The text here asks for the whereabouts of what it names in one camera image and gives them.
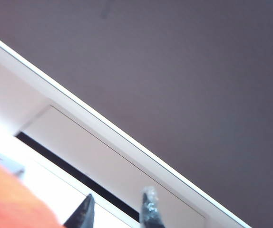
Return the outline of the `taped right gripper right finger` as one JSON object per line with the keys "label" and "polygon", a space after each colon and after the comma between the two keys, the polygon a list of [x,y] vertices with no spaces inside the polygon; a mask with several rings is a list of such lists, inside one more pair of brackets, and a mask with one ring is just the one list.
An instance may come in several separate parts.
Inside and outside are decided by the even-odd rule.
{"label": "taped right gripper right finger", "polygon": [[164,228],[158,210],[158,197],[154,187],[145,187],[142,191],[142,205],[139,213],[141,228]]}

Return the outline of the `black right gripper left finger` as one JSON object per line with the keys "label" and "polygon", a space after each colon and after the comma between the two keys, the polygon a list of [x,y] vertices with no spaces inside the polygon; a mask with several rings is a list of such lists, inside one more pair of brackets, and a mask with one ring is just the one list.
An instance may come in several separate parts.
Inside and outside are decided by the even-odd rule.
{"label": "black right gripper left finger", "polygon": [[95,201],[91,194],[81,202],[77,209],[64,223],[65,228],[93,228]]}

